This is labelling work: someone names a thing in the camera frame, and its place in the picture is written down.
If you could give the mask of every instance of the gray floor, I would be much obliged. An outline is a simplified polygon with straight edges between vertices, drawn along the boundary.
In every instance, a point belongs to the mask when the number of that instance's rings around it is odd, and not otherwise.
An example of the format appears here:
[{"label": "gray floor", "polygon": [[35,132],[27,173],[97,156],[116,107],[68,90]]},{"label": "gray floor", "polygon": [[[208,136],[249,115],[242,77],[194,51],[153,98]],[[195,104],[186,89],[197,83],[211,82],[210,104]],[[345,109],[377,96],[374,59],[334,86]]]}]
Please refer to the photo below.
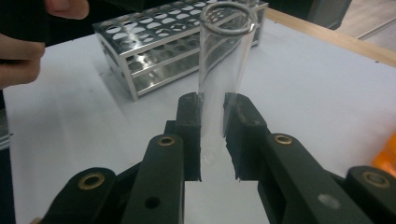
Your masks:
[{"label": "gray floor", "polygon": [[396,0],[352,0],[336,32],[396,51]]}]

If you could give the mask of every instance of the black plastic part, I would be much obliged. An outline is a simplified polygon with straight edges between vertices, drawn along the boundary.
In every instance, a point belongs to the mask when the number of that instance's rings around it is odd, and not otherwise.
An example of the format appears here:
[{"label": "black plastic part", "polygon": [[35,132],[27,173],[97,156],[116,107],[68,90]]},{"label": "black plastic part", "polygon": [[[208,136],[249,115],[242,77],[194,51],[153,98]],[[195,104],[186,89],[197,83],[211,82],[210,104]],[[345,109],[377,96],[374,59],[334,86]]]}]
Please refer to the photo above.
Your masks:
[{"label": "black plastic part", "polygon": [[297,139],[271,134],[265,142],[262,155],[286,199],[281,223],[373,223]]},{"label": "black plastic part", "polygon": [[183,140],[175,134],[152,138],[122,224],[182,223],[184,218]]},{"label": "black plastic part", "polygon": [[201,116],[197,93],[178,99],[177,118],[166,121],[164,133],[175,133],[184,141],[185,180],[201,181]]},{"label": "black plastic part", "polygon": [[246,96],[227,93],[225,108],[230,109],[226,132],[227,149],[233,160],[235,178],[258,180],[262,172],[260,145],[270,131],[262,115]]},{"label": "black plastic part", "polygon": [[375,223],[396,223],[396,178],[369,166],[349,169],[344,187]]},{"label": "black plastic part", "polygon": [[0,34],[19,40],[48,41],[44,0],[1,0],[0,8]]},{"label": "black plastic part", "polygon": [[[91,174],[102,174],[105,178],[104,182],[93,189],[82,189],[78,184],[84,176]],[[86,185],[89,186],[99,179],[91,177],[86,181]],[[78,173],[57,195],[40,223],[112,223],[108,218],[111,217],[109,212],[116,207],[117,196],[114,194],[116,181],[114,172],[105,168],[91,168]]]}]

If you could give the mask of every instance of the wooden table edge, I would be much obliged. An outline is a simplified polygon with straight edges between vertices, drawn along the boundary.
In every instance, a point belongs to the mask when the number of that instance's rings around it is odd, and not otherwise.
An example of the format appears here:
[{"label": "wooden table edge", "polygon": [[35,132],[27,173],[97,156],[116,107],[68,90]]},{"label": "wooden table edge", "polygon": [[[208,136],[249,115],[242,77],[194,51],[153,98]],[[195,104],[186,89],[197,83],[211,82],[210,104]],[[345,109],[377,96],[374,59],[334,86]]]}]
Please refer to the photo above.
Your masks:
[{"label": "wooden table edge", "polygon": [[303,21],[288,14],[268,8],[265,17],[285,25],[293,30],[312,35],[344,49],[351,50],[377,62],[396,67],[396,51],[381,48],[377,45],[361,41],[352,36],[343,35],[333,30]]}]

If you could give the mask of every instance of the brass screw insert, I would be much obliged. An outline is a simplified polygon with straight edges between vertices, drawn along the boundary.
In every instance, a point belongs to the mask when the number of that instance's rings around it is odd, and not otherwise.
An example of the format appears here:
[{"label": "brass screw insert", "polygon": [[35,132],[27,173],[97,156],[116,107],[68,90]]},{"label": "brass screw insert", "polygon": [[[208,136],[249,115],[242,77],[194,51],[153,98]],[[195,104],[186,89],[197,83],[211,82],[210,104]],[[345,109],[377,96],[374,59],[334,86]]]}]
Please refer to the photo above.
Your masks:
[{"label": "brass screw insert", "polygon": [[105,176],[102,173],[90,173],[84,175],[78,181],[78,187],[85,190],[96,189],[97,187],[101,186],[103,182],[105,182]]}]

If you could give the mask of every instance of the screw hole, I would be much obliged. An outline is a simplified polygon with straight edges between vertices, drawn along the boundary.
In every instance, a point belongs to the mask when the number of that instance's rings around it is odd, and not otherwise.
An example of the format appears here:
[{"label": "screw hole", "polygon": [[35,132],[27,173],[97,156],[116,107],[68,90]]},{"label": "screw hole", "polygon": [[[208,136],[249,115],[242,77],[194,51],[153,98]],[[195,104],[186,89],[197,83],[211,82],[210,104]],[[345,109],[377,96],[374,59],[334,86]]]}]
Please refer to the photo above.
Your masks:
[{"label": "screw hole", "polygon": [[80,189],[96,189],[97,187],[101,186],[105,182],[105,176],[99,172],[97,173],[90,173],[84,175],[78,181],[78,187]]},{"label": "screw hole", "polygon": [[158,141],[158,145],[163,146],[163,147],[172,146],[174,143],[175,143],[175,138],[170,137],[170,136],[162,137]]},{"label": "screw hole", "polygon": [[154,209],[160,206],[161,200],[158,197],[149,197],[146,199],[145,206],[148,209]]},{"label": "screw hole", "polygon": [[389,180],[380,174],[374,172],[364,172],[362,175],[364,180],[371,185],[381,189],[387,189],[390,187]]},{"label": "screw hole", "polygon": [[291,138],[287,137],[286,135],[277,135],[274,137],[275,141],[278,142],[279,144],[283,145],[290,145],[292,140]]}]

